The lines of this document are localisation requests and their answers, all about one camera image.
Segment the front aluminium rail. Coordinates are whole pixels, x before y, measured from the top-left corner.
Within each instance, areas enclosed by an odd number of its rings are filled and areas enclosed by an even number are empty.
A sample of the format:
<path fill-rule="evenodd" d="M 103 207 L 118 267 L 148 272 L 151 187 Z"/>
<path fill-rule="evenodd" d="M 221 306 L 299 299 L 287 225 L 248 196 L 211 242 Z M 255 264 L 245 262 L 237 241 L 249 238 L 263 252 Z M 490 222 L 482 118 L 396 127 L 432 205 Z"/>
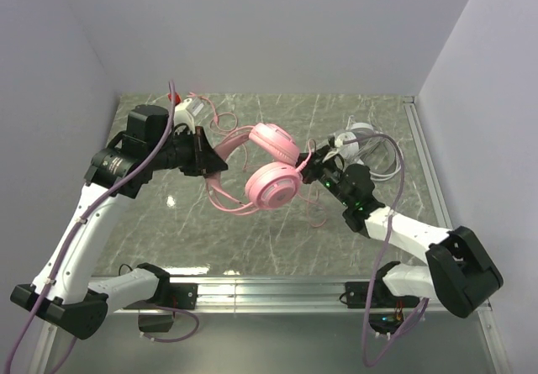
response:
<path fill-rule="evenodd" d="M 137 269 L 120 277 L 92 279 L 72 303 L 81 302 L 85 295 L 100 294 L 108 306 L 107 314 L 119 310 L 158 310 L 174 308 L 144 304 L 166 282 L 198 284 L 196 308 L 198 313 L 304 313 L 334 312 L 347 308 L 339 301 L 346 282 L 367 282 L 349 277 L 241 277 L 241 276 L 172 276 L 164 279 Z"/>

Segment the aluminium rail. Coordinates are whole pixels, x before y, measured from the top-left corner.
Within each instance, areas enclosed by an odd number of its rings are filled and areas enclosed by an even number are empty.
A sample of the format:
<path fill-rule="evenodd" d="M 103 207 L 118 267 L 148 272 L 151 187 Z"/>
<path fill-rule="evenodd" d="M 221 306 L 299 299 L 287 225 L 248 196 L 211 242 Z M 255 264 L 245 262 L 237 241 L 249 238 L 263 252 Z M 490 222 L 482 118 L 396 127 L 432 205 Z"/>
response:
<path fill-rule="evenodd" d="M 349 277 L 241 277 L 241 276 L 172 276 L 164 279 L 137 269 L 120 277 L 92 279 L 72 303 L 81 302 L 85 295 L 100 294 L 108 306 L 107 314 L 119 310 L 158 310 L 174 308 L 144 304 L 166 282 L 198 284 L 196 308 L 198 313 L 304 313 L 334 312 L 347 308 L 339 301 L 346 282 L 367 282 Z"/>
<path fill-rule="evenodd" d="M 446 206 L 445 198 L 442 193 L 440 182 L 435 171 L 434 163 L 430 154 L 425 134 L 419 120 L 417 112 L 415 97 L 406 96 L 403 98 L 403 109 L 406 113 L 407 120 L 409 121 L 409 127 L 413 141 L 415 143 L 420 165 L 425 175 L 426 185 L 433 203 L 433 209 L 435 217 L 439 226 L 443 226 L 449 229 L 453 228 L 451 216 Z"/>

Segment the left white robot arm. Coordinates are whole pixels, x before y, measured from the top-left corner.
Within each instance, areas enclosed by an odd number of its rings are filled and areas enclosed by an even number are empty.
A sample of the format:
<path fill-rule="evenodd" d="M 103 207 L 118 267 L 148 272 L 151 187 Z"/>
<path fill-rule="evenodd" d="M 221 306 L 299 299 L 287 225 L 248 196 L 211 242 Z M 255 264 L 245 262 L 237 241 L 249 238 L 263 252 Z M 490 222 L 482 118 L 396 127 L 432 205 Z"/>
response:
<path fill-rule="evenodd" d="M 13 303 L 79 340 L 131 304 L 172 306 L 170 274 L 149 263 L 103 282 L 90 279 L 113 228 L 154 172 L 207 177 L 227 170 L 203 127 L 179 127 L 157 105 L 129 112 L 125 130 L 92 158 L 76 211 L 50 261 L 32 283 L 14 288 Z"/>

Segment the right side aluminium rail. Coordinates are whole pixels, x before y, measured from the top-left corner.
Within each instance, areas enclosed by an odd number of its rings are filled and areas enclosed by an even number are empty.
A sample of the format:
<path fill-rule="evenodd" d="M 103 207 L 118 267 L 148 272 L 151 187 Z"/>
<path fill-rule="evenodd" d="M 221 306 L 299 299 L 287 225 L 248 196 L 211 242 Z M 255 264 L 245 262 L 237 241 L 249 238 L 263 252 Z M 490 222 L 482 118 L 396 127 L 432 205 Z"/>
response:
<path fill-rule="evenodd" d="M 406 96 L 403 98 L 403 109 L 406 113 L 407 120 L 409 121 L 409 127 L 413 141 L 415 143 L 420 165 L 425 175 L 426 185 L 433 203 L 433 209 L 435 217 L 439 226 L 443 226 L 449 229 L 453 228 L 451 216 L 446 206 L 445 198 L 442 193 L 440 182 L 435 171 L 434 163 L 430 154 L 425 134 L 419 120 L 417 112 L 415 97 Z"/>

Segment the white headset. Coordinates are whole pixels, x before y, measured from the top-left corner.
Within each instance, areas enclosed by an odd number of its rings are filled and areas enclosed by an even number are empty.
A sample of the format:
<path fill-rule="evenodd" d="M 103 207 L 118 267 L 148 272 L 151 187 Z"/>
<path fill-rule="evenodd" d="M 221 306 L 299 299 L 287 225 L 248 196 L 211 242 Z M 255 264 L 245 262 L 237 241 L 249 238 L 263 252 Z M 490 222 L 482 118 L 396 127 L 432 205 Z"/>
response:
<path fill-rule="evenodd" d="M 386 182 L 396 177 L 401 171 L 401 162 L 389 139 L 382 137 L 382 131 L 375 125 L 358 122 L 354 116 L 348 118 L 344 129 L 336 130 L 328 137 L 328 142 L 340 133 L 351 131 L 356 135 L 359 151 L 355 158 L 344 160 L 346 165 L 364 165 L 370 169 L 372 180 Z"/>

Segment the pink headset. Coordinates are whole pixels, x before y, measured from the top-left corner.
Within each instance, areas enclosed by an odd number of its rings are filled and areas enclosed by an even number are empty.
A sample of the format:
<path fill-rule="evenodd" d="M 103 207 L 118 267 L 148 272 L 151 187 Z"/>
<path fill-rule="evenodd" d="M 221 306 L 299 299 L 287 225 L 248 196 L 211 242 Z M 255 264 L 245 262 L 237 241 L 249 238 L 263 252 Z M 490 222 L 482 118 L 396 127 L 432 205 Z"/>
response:
<path fill-rule="evenodd" d="M 260 211 L 276 210 L 294 198 L 301 198 L 306 203 L 306 213 L 310 212 L 311 206 L 315 206 L 326 215 L 326 209 L 319 203 L 317 194 L 305 197 L 300 193 L 306 162 L 299 160 L 299 148 L 287 131 L 275 124 L 263 122 L 240 126 L 234 113 L 219 113 L 209 97 L 194 92 L 190 92 L 187 97 L 191 102 L 198 101 L 211 107 L 213 118 L 209 128 L 222 136 L 215 150 L 223 160 L 227 160 L 238 148 L 245 148 L 248 142 L 254 143 L 272 157 L 272 162 L 259 166 L 245 184 L 245 203 L 222 188 L 219 172 L 206 178 L 208 198 L 215 208 L 235 216 L 247 216 Z M 222 115 L 232 116 L 234 124 L 231 128 L 224 129 L 220 126 Z"/>

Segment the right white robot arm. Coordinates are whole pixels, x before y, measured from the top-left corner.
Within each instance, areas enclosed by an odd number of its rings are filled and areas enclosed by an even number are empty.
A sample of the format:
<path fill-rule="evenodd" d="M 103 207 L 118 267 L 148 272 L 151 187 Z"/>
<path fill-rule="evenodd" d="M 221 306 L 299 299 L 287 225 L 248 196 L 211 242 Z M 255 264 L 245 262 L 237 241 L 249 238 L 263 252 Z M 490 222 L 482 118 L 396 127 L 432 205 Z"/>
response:
<path fill-rule="evenodd" d="M 373 284 L 359 291 L 348 286 L 348 305 L 358 308 L 411 308 L 428 298 L 459 318 L 469 316 L 504 284 L 504 278 L 476 234 L 469 228 L 439 228 L 394 212 L 373 195 L 367 166 L 344 169 L 327 161 L 329 146 L 302 153 L 303 183 L 319 182 L 344 207 L 352 232 L 394 245 L 414 256 L 419 266 L 392 261 L 375 268 Z"/>

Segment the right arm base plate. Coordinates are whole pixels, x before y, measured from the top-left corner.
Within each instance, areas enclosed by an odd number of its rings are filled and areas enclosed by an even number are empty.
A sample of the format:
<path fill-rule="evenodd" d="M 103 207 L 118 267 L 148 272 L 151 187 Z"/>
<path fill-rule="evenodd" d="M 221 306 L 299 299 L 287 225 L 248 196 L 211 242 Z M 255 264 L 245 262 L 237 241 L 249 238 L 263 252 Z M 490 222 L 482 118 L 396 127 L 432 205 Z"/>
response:
<path fill-rule="evenodd" d="M 339 301 L 348 308 L 365 308 L 367 305 L 368 282 L 346 282 Z M 419 304 L 415 296 L 392 295 L 382 281 L 375 281 L 371 308 L 414 308 Z"/>

